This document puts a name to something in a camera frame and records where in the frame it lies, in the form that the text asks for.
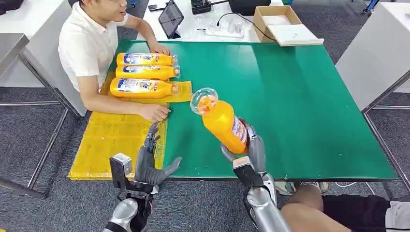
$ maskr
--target shorts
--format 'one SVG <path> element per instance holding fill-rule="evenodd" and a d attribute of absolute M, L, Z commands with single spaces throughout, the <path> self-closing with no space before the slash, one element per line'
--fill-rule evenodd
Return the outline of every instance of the shorts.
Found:
<path fill-rule="evenodd" d="M 383 197 L 328 195 L 322 198 L 323 212 L 345 227 L 355 232 L 386 232 L 385 217 L 390 202 Z"/>

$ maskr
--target black bag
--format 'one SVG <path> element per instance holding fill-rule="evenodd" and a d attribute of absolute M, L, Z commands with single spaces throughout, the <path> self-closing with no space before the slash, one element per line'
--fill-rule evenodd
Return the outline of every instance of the black bag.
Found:
<path fill-rule="evenodd" d="M 6 11 L 17 10 L 20 8 L 23 0 L 0 0 L 0 15 L 6 13 Z"/>

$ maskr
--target bottle label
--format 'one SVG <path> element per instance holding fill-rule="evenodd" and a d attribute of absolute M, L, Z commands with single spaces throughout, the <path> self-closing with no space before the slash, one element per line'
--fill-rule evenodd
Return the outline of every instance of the bottle label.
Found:
<path fill-rule="evenodd" d="M 123 71 L 125 73 L 143 73 L 144 70 L 159 70 L 159 66 L 124 66 Z"/>
<path fill-rule="evenodd" d="M 125 53 L 124 63 L 126 64 L 145 64 L 151 61 L 158 61 L 158 54 L 146 54 L 146 53 Z"/>
<path fill-rule="evenodd" d="M 148 92 L 157 91 L 158 81 L 121 78 L 118 82 L 120 92 Z"/>
<path fill-rule="evenodd" d="M 236 137 L 238 137 L 243 143 L 246 142 L 246 127 L 236 116 L 234 116 L 234 125 L 232 126 L 232 133 Z"/>

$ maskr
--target yellow plastic sheet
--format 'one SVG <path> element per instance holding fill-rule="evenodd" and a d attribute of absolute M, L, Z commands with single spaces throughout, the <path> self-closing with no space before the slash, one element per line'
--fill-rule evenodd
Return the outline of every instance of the yellow plastic sheet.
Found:
<path fill-rule="evenodd" d="M 109 94 L 109 86 L 114 77 L 113 72 L 107 75 L 101 89 L 102 94 Z M 192 92 L 190 82 L 183 82 L 181 89 L 180 94 L 174 98 L 122 100 L 164 105 L 167 105 L 167 102 L 189 101 Z M 132 178 L 138 149 L 151 125 L 151 122 L 138 115 L 92 113 L 68 177 L 71 180 L 111 180 L 109 158 L 123 153 L 132 159 L 132 173 L 127 175 Z M 167 120 L 159 123 L 158 135 L 161 137 L 155 152 L 155 167 L 158 169 L 162 168 L 166 130 Z"/>

